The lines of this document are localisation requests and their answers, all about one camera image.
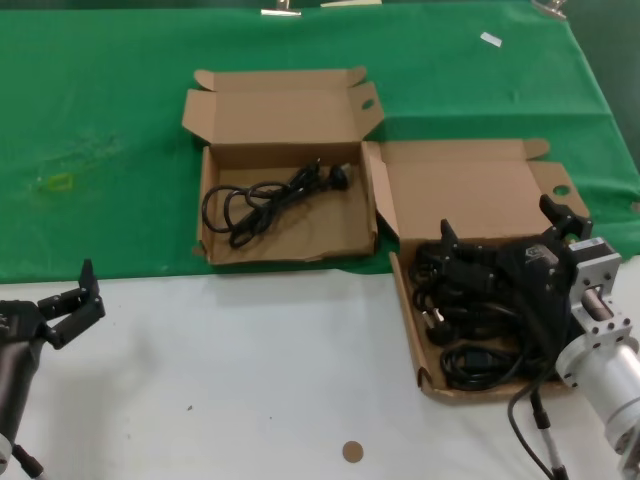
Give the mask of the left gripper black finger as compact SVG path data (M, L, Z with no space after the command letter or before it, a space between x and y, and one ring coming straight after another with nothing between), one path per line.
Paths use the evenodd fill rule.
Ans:
M43 318L38 337L60 350L106 315L98 279L90 259L85 259L78 287L38 303Z

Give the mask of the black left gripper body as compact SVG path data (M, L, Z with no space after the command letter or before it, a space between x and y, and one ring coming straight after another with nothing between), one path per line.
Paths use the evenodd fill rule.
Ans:
M30 301L1 301L1 351L33 342L49 342L50 329L40 307Z

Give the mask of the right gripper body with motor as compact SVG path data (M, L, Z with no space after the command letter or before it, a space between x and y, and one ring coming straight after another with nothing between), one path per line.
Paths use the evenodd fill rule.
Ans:
M600 237L567 244L539 235L500 247L497 257L500 274L547 353L559 353L581 337L588 349L639 349L630 321L612 302L621 262Z

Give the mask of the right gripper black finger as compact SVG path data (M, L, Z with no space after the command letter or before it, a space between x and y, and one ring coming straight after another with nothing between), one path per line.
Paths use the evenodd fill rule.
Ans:
M440 222L441 273L451 282L482 294L496 294L500 286L497 246L462 242L446 219Z
M542 237L555 241L564 241L568 237L583 241L591 237L591 219L576 214L569 206L556 203L549 195L543 194L539 200L539 208L551 223L541 234Z

